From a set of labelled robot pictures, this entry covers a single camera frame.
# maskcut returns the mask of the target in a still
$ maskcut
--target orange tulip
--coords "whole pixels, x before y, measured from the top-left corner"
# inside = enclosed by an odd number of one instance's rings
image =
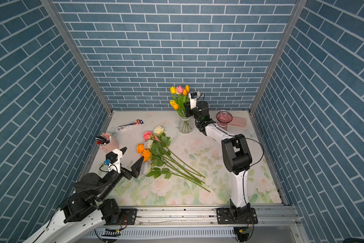
[[[143,151],[143,156],[144,156],[144,161],[147,161],[147,160],[149,160],[149,159],[150,159],[150,157],[151,157],[151,152],[150,152],[148,149],[145,149],[145,150]]]
[[[144,151],[144,145],[139,143],[136,148],[137,153],[142,153]]]

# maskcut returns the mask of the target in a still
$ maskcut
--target blue brick wallpaper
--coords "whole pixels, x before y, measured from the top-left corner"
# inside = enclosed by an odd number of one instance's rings
[[[190,85],[248,109],[296,0],[54,1],[115,110],[170,109]]]
[[[308,0],[255,117],[311,242],[364,238],[363,0]]]
[[[49,220],[105,119],[39,0],[0,0],[0,242]]]

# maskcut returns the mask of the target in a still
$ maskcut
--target pink tulip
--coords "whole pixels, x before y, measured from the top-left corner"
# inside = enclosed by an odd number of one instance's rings
[[[183,88],[182,88],[182,86],[178,86],[178,87],[177,87],[177,93],[178,93],[178,94],[182,94],[182,93],[183,93]]]
[[[151,136],[152,136],[152,133],[151,133],[150,131],[145,132],[145,133],[143,134],[143,139],[145,139],[145,140],[147,141],[148,139],[150,139],[150,138],[151,138]]]

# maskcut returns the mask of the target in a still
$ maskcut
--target floral tablecloth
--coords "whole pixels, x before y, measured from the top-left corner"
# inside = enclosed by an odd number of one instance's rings
[[[216,113],[216,111],[210,112],[211,117],[215,117]],[[246,118],[247,126],[245,128],[228,126],[229,132],[242,133],[248,138],[257,139],[247,111],[231,112],[231,114]],[[144,124],[116,134],[115,126],[136,119],[142,119]],[[127,147],[121,159],[121,166],[130,169],[141,156],[136,153],[136,147],[137,144],[144,142],[143,133],[152,131],[158,125],[163,126],[167,136],[171,137],[170,149],[205,176],[203,186],[210,192],[176,176],[171,176],[169,179],[165,179],[164,175],[156,179],[146,177],[145,174],[150,170],[150,164],[146,162],[138,178],[122,179],[108,198],[115,198],[120,206],[229,204],[232,188],[229,182],[230,173],[222,160],[221,144],[200,133],[198,129],[194,129],[190,134],[179,133],[178,121],[179,116],[175,111],[115,112],[107,131],[115,137],[120,148]],[[259,144],[250,140],[247,143],[252,160],[257,161],[262,155]],[[98,151],[90,172],[102,177],[105,173],[98,168],[104,160],[105,153]],[[249,170],[245,183],[251,203],[281,203],[265,159]]]

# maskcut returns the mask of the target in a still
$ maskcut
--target glass vase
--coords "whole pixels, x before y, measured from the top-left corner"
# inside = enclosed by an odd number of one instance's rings
[[[192,117],[180,117],[178,130],[183,134],[188,134],[193,131]]]

